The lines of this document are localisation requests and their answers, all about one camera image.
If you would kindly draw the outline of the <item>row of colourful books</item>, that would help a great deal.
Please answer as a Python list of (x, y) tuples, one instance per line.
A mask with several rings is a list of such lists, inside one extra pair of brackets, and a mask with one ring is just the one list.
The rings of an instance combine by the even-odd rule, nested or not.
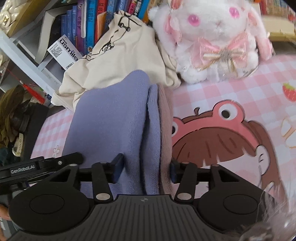
[(85, 55), (92, 51), (116, 13), (123, 11), (147, 22), (149, 4), (150, 1), (75, 1), (61, 15), (61, 35)]

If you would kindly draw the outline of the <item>pink checkered desk mat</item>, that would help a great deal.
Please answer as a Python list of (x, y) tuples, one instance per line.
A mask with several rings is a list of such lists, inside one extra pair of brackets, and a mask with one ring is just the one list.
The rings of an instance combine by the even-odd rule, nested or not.
[[(159, 194), (174, 195), (169, 163), (221, 165), (274, 196), (295, 194), (295, 56), (276, 56), (245, 80), (158, 86), (161, 125)], [(44, 122), (32, 158), (56, 158), (75, 110)]]

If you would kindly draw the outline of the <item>purple and mauve sweater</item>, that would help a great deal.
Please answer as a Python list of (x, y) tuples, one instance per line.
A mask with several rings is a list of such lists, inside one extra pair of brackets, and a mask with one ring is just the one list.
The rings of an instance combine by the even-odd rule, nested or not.
[(136, 70), (121, 82), (86, 91), (78, 101), (63, 154), (83, 155), (82, 168), (111, 162), (118, 154), (125, 166), (113, 195), (158, 195), (161, 125), (158, 86)]

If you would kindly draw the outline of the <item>white pink plush bunny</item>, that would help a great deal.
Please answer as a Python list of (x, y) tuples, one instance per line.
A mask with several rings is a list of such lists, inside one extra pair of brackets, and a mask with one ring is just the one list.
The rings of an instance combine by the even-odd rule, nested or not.
[(262, 18), (249, 1), (165, 1), (148, 17), (189, 84), (245, 78), (273, 55)]

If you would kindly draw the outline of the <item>red tassel ornament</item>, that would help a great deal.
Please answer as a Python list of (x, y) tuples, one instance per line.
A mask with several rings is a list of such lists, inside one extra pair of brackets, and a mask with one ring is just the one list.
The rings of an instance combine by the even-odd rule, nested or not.
[(34, 89), (29, 87), (29, 85), (26, 85), (21, 80), (19, 80), (19, 83), (31, 94), (32, 97), (34, 97), (40, 104), (45, 103), (45, 98), (41, 96), (38, 92), (36, 92)]

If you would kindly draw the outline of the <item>olive green garment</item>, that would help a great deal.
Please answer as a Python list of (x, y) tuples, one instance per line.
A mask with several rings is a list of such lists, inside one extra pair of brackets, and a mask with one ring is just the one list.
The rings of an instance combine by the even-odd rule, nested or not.
[(17, 85), (1, 96), (1, 148), (7, 148), (28, 126), (30, 116), (26, 113), (28, 102), (23, 102), (24, 95), (22, 85)]

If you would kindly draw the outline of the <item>cream beige garment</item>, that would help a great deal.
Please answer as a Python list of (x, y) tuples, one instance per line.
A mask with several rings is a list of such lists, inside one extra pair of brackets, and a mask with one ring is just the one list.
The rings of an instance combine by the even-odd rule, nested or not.
[(156, 40), (152, 27), (136, 16), (119, 11), (92, 52), (66, 70), (51, 103), (75, 110), (85, 91), (114, 85), (135, 70), (147, 73), (152, 84), (175, 89), (181, 84), (176, 65)]

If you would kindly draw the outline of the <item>white usmile box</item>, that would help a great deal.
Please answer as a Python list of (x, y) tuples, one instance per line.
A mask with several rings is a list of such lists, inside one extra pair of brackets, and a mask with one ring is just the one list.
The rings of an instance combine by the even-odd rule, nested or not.
[(47, 51), (64, 70), (68, 70), (74, 63), (82, 58), (80, 52), (66, 35), (61, 36), (55, 41)]

